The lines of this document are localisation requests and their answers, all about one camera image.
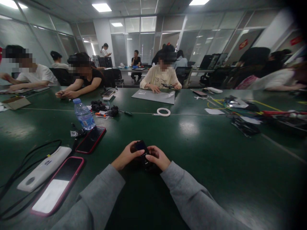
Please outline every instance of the plastic bottle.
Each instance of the plastic bottle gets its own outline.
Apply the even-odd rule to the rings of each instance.
[[[75,114],[85,130],[91,130],[96,126],[90,110],[82,104],[79,98],[73,100],[75,104]]]

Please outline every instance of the smartphone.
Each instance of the smartphone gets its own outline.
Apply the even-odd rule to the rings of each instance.
[[[140,156],[141,158],[141,161],[142,161],[142,165],[143,167],[145,168],[145,171],[150,171],[152,170],[153,168],[155,168],[155,164],[148,161],[146,159],[146,155],[147,154],[150,154],[148,149],[147,149],[147,146],[145,145],[145,142],[144,141],[138,141],[137,143],[134,144],[134,148],[139,151],[139,150],[145,150],[145,152]]]
[[[113,90],[108,90],[107,92],[105,92],[102,97],[110,97],[113,93],[115,93],[115,91]]]
[[[39,216],[53,214],[65,198],[83,163],[84,159],[81,157],[67,158],[35,201],[31,213]]]
[[[198,95],[198,96],[207,96],[207,94],[205,94],[205,93],[202,92],[202,91],[193,91],[193,93],[195,93],[195,94]]]
[[[90,154],[102,138],[106,128],[95,126],[76,148],[76,152]]]

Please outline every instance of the blue bottle cap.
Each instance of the blue bottle cap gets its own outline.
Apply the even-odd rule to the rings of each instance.
[[[73,102],[74,102],[74,104],[80,104],[81,99],[80,98],[73,99]]]

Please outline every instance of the gray sleeve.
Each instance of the gray sleeve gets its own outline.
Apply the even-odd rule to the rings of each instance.
[[[119,172],[108,165],[52,229],[104,229],[124,184]]]
[[[205,187],[173,161],[161,177],[190,229],[249,229],[229,215]]]

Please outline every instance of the ceiling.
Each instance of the ceiling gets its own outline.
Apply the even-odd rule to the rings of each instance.
[[[122,16],[181,14],[283,7],[282,0],[210,0],[203,6],[189,6],[192,0],[20,0],[69,22]],[[112,12],[99,13],[92,6],[107,3]]]

